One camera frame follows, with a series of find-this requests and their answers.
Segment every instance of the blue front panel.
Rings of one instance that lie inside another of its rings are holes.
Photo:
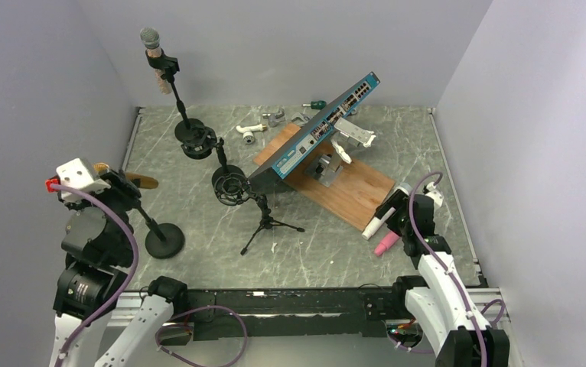
[[[336,121],[343,116],[349,115],[378,85],[379,80],[376,75],[369,73],[352,89],[343,93],[342,98],[334,100],[319,111],[318,115],[314,116],[309,122],[312,123],[315,120],[314,128],[311,132],[300,138],[289,151],[282,154],[271,168],[281,178],[285,178],[321,141],[334,132]]]

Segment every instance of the green screwdriver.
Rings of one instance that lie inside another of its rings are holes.
[[[311,109],[323,109],[327,103],[323,100],[311,101],[311,103],[305,103],[302,107],[311,107]]]

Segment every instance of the mini tripod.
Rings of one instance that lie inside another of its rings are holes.
[[[268,201],[266,201],[266,195],[256,195],[252,193],[250,195],[250,198],[257,202],[257,206],[262,211],[262,218],[259,220],[259,227],[257,227],[257,230],[252,234],[252,237],[250,237],[250,240],[248,241],[248,243],[246,243],[246,246],[244,246],[241,249],[241,256],[244,256],[246,254],[246,252],[248,251],[248,246],[250,246],[250,242],[252,242],[252,240],[255,239],[257,233],[261,232],[262,229],[272,229],[273,227],[288,227],[291,229],[295,229],[298,232],[304,232],[304,228],[291,226],[290,224],[286,224],[284,222],[280,222],[278,220],[273,219],[273,217],[271,216],[271,210],[269,209],[269,203]]]

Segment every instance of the marble tabletop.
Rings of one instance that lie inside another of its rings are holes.
[[[300,106],[191,106],[187,114],[203,121],[226,141],[230,164],[246,175],[256,168],[252,159],[285,126],[256,132],[246,145],[235,126],[265,122],[263,112],[284,107],[287,119],[295,112],[313,115]],[[155,177],[160,186],[143,190],[142,204],[158,222],[180,226],[186,236],[183,251],[173,258],[151,258],[144,240],[148,229],[138,213],[131,224],[140,246],[140,264],[129,289],[148,285],[160,275],[188,284],[189,288],[357,287],[365,283],[389,286],[400,275],[418,274],[398,243],[382,257],[373,250],[387,232],[385,227],[365,241],[360,232],[331,212],[293,190],[268,196],[272,216],[301,226],[306,232],[275,228],[259,233],[245,256],[239,251],[259,224],[254,202],[224,206],[212,190],[212,173],[219,167],[216,154],[195,161],[187,158],[174,137],[181,120],[175,107],[152,106],[140,110],[140,123],[132,144],[127,171]],[[425,107],[361,106],[348,118],[373,130],[370,148],[349,147],[360,159],[398,183],[414,186],[430,171],[444,171],[444,159]],[[450,177],[439,185],[444,205],[435,213],[436,233],[453,251],[455,265],[466,285],[477,285],[473,255],[457,208]]]

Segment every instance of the wooden handle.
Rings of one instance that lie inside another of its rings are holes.
[[[99,173],[100,171],[110,169],[110,166],[106,163],[95,163],[93,164],[95,171]],[[134,174],[132,172],[125,172],[124,176],[134,182],[138,183],[138,187],[141,189],[154,189],[158,187],[158,180],[154,179],[153,177],[145,176],[142,174]]]

